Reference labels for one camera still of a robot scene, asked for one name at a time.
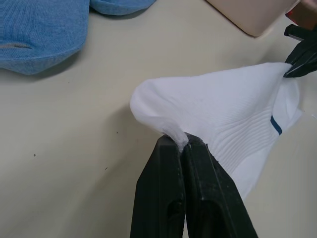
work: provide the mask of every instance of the blue sock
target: blue sock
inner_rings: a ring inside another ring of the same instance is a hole
[[[0,68],[35,74],[79,51],[89,0],[4,0]]]
[[[151,6],[156,0],[90,0],[90,6],[107,15],[127,15]]]

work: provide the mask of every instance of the folded sock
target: folded sock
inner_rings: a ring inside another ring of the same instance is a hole
[[[156,0],[90,0],[90,6],[107,15],[127,15],[150,7]]]
[[[0,68],[34,74],[79,51],[89,0],[4,0]]]
[[[200,137],[245,198],[279,135],[301,115],[291,65],[265,63],[196,77],[159,78],[134,91],[135,118],[169,135],[182,150],[184,132]]]

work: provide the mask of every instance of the blue stripe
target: blue stripe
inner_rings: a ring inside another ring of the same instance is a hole
[[[275,130],[277,130],[278,134],[282,134],[282,128],[277,124],[276,120],[274,119],[273,115],[271,116],[271,123],[274,126]]]

